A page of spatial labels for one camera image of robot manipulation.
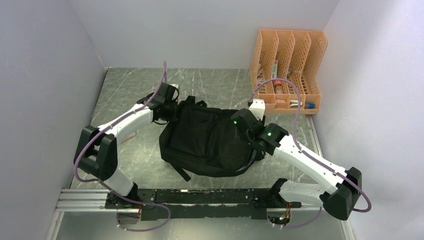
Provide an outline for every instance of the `black fabric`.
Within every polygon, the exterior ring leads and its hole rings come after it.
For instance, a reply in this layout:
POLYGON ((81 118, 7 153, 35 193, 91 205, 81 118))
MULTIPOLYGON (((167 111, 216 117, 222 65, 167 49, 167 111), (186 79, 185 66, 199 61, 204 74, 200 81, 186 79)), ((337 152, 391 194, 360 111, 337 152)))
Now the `black fabric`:
POLYGON ((189 96, 177 107, 178 121, 159 137, 160 154, 187 181, 188 170, 209 177, 233 177, 263 159, 242 140, 231 116, 237 110, 206 107, 189 96))

